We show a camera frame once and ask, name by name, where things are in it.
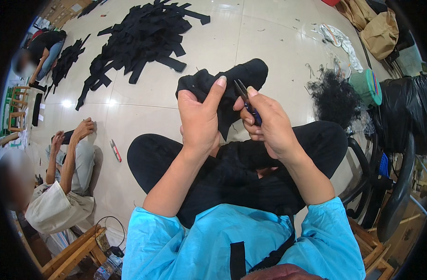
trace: paper bag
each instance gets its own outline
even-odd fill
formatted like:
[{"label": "paper bag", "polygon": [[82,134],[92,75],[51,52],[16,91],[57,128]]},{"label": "paper bag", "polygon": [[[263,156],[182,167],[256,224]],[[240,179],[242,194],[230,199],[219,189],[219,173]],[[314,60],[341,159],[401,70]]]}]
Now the paper bag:
[{"label": "paper bag", "polygon": [[341,0],[335,7],[360,31],[377,16],[365,0]]},{"label": "paper bag", "polygon": [[388,9],[387,12],[379,13],[366,25],[360,33],[366,48],[377,60],[387,57],[398,41],[398,25],[395,13]]}]

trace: fingernail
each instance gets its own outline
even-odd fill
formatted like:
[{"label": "fingernail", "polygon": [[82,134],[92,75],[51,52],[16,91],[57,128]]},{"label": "fingernail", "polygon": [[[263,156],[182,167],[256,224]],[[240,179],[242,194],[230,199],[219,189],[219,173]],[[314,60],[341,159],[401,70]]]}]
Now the fingernail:
[{"label": "fingernail", "polygon": [[255,90],[255,88],[253,88],[252,86],[248,86],[247,87],[247,95],[249,96],[249,97],[253,97],[253,96],[256,96],[259,92],[258,91],[256,91]]},{"label": "fingernail", "polygon": [[226,81],[227,81],[226,76],[221,76],[221,77],[216,81],[216,84],[217,84],[217,85],[219,85],[219,86],[221,86],[221,87],[225,87],[225,86],[226,86]]}]

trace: green bucket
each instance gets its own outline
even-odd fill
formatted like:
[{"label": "green bucket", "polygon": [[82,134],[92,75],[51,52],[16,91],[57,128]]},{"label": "green bucket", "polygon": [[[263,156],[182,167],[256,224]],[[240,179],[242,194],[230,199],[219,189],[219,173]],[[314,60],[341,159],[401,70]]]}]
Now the green bucket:
[{"label": "green bucket", "polygon": [[362,102],[368,108],[381,104],[383,100],[380,84],[378,83],[375,73],[366,69],[362,73],[352,73],[349,83],[361,97]]}]

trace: black shirt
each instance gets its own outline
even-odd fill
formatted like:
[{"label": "black shirt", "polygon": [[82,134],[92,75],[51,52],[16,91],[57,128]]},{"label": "black shirt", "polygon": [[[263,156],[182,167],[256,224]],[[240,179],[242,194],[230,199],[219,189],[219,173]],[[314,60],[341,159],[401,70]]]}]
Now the black shirt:
[{"label": "black shirt", "polygon": [[32,62],[39,64],[42,54],[44,53],[44,48],[50,51],[50,48],[62,41],[64,36],[59,31],[48,31],[38,35],[28,46],[28,50],[31,53]]}]

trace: blue sleeve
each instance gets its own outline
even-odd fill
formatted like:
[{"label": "blue sleeve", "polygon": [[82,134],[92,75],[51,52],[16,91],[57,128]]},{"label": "blue sleeve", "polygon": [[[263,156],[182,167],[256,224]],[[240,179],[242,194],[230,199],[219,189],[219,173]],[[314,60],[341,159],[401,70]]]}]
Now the blue sleeve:
[{"label": "blue sleeve", "polygon": [[308,207],[301,236],[283,260],[327,279],[366,277],[358,243],[338,197]]},{"label": "blue sleeve", "polygon": [[183,241],[185,229],[176,217],[137,207],[131,215],[123,261],[123,279],[165,278]]}]

